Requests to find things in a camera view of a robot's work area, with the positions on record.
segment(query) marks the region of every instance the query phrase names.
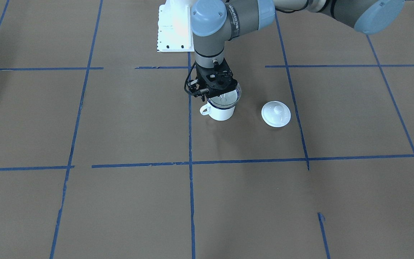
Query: light blue cap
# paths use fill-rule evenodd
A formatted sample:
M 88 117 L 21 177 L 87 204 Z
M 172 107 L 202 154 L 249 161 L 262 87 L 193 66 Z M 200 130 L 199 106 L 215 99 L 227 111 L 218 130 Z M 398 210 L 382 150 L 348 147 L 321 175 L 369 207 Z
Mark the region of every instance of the light blue cap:
M 191 29 L 205 37 L 221 29 L 226 21 L 226 6 L 221 0 L 199 0 L 191 9 Z
M 397 18 L 404 5 L 404 0 L 379 0 L 360 16 L 354 29 L 367 35 L 378 33 Z
M 276 7 L 273 0 L 258 0 L 258 29 L 265 28 L 274 22 Z

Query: white round object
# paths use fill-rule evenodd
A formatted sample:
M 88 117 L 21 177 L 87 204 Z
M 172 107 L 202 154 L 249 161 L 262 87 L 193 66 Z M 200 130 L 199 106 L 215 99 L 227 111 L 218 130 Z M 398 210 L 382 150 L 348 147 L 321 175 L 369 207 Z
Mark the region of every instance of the white round object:
M 280 128 L 290 122 L 292 113 L 287 105 L 279 101 L 270 101 L 261 109 L 261 116 L 269 126 Z

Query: white mounting bracket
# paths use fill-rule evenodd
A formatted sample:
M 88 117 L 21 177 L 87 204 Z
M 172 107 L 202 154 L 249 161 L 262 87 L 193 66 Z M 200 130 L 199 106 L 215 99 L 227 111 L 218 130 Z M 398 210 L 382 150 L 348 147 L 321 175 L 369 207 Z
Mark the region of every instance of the white mounting bracket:
M 191 6 L 196 0 L 166 0 L 159 7 L 157 51 L 194 51 Z

